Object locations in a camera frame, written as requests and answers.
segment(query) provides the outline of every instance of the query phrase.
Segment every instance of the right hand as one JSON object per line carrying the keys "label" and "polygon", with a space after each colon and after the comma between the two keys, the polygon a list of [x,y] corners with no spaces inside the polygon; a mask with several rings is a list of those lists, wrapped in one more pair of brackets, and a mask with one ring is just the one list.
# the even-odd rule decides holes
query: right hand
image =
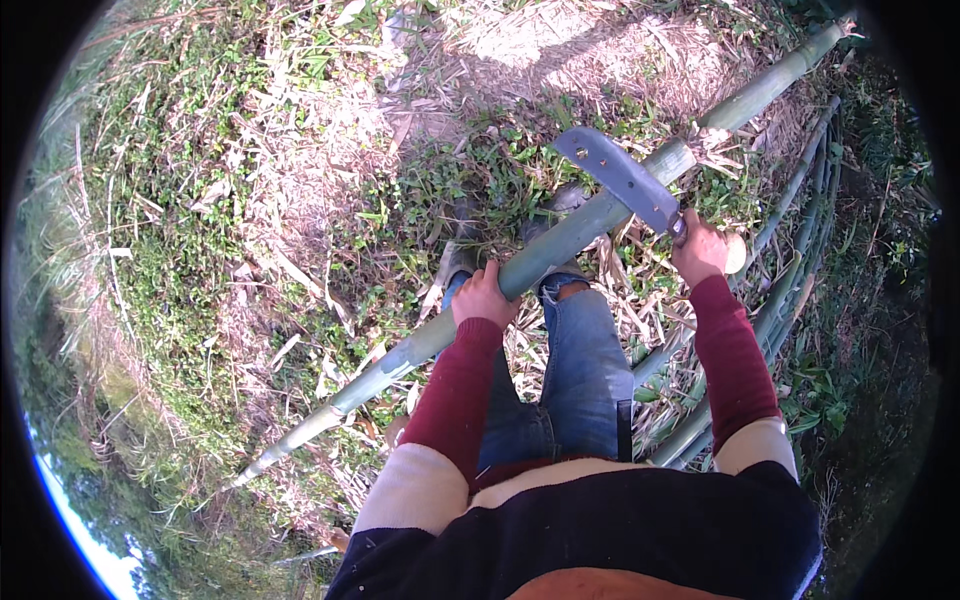
{"label": "right hand", "polygon": [[684,211],[686,242],[680,248],[673,247],[670,262],[677,268],[690,290],[714,275],[722,275],[727,264],[727,242],[714,226],[704,222],[697,211]]}
{"label": "right hand", "polygon": [[453,309],[453,322],[458,327],[467,319],[479,317],[493,321],[503,331],[516,317],[523,297],[507,302],[496,281],[499,272],[499,263],[488,260],[486,269],[477,269],[453,294],[450,307]]}

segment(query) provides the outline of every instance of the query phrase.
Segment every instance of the vegetation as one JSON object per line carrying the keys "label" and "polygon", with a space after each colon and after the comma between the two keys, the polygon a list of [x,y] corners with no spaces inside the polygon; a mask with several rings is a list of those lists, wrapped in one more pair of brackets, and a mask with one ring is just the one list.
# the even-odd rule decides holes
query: vegetation
{"label": "vegetation", "polygon": [[[91,35],[51,106],[17,214],[16,367],[37,453],[53,457],[96,539],[121,556],[141,549],[141,595],[320,589],[336,568],[330,556],[271,563],[349,530],[389,452],[387,429],[416,403],[429,367],[247,487],[216,491],[428,318],[456,226],[452,201],[473,201],[486,256],[509,257],[523,221],[558,185],[595,189],[549,146],[560,131],[591,125],[646,156],[712,103],[701,90],[723,97],[819,18],[803,7],[611,7],[451,0],[397,17],[385,0],[127,2]],[[538,11],[552,11],[569,36],[538,25]],[[702,25],[680,19],[692,13]],[[647,28],[630,26],[645,18]],[[670,19],[674,28],[657,30]],[[537,36],[558,39],[484,45]],[[739,62],[709,53],[705,40],[718,37]],[[540,58],[527,71],[531,49]],[[580,56],[569,60],[571,50]],[[922,360],[907,360],[895,340],[922,348],[896,332],[917,326],[924,231],[936,215],[909,105],[863,59],[869,50],[846,61],[851,50],[831,53],[738,134],[724,153],[736,166],[701,167],[672,186],[712,222],[756,232],[811,115],[833,93],[843,98],[847,133],[830,149],[846,163],[834,234],[774,371],[837,560],[854,513],[881,503],[853,491],[877,462],[854,465],[850,444],[893,456],[924,398]],[[671,53],[718,66],[681,75]],[[758,141],[775,120],[777,133]],[[776,247],[740,288],[748,306],[789,262],[800,216],[783,218]],[[635,362],[688,315],[668,256],[669,242],[636,223],[580,256]],[[914,313],[906,321],[904,308]],[[539,314],[528,298],[507,337],[528,399],[546,360]],[[640,452],[693,405],[695,368],[685,349],[637,390]],[[910,376],[891,383],[893,369]],[[864,407],[894,396],[907,400],[890,405],[897,418],[883,417],[880,439],[850,435],[877,431]],[[708,465],[708,453],[695,462]]]}

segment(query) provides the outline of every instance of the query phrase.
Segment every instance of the red sleeve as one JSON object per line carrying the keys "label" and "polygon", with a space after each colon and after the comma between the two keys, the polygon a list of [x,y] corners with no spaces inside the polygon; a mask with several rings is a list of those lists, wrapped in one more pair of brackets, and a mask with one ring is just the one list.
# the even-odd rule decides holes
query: red sleeve
{"label": "red sleeve", "polygon": [[429,446],[450,459],[470,483],[480,460],[493,382],[493,358],[503,332],[488,319],[467,319],[430,374],[400,444]]}
{"label": "red sleeve", "polygon": [[694,348],[707,375],[715,454],[740,427],[781,413],[747,311],[727,280],[704,279],[690,294],[690,303],[697,313]]}

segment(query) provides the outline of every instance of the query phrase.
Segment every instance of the sky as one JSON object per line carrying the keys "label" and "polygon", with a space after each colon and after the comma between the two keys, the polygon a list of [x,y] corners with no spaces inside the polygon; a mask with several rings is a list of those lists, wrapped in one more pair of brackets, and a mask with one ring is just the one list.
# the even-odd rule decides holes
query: sky
{"label": "sky", "polygon": [[[60,517],[70,531],[70,535],[80,546],[81,551],[86,555],[86,559],[93,566],[104,585],[107,586],[118,600],[136,600],[136,590],[133,587],[133,578],[131,570],[140,566],[140,561],[133,556],[120,558],[106,549],[105,546],[97,543],[87,531],[84,522],[80,516],[70,509],[66,494],[63,493],[63,487],[57,476],[50,470],[50,456],[44,456],[42,459],[36,457],[36,465],[43,475],[43,481],[50,490],[50,496],[60,511]],[[133,548],[134,554],[139,554],[139,550]]]}

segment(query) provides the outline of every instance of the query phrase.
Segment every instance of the ripped jeans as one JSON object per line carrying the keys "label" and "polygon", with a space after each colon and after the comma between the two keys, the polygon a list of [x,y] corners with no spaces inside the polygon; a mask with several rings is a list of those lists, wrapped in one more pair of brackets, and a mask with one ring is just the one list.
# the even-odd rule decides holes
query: ripped jeans
{"label": "ripped jeans", "polygon": [[[453,276],[443,308],[467,279],[469,274],[464,271]],[[556,300],[560,288],[574,281],[586,282],[579,276],[556,273],[547,276],[538,289],[550,350],[539,402],[521,402],[503,348],[494,357],[477,472],[532,459],[557,461],[571,454],[624,460],[624,452],[630,452],[623,447],[622,429],[626,426],[629,442],[634,374],[602,294],[584,290]]]}

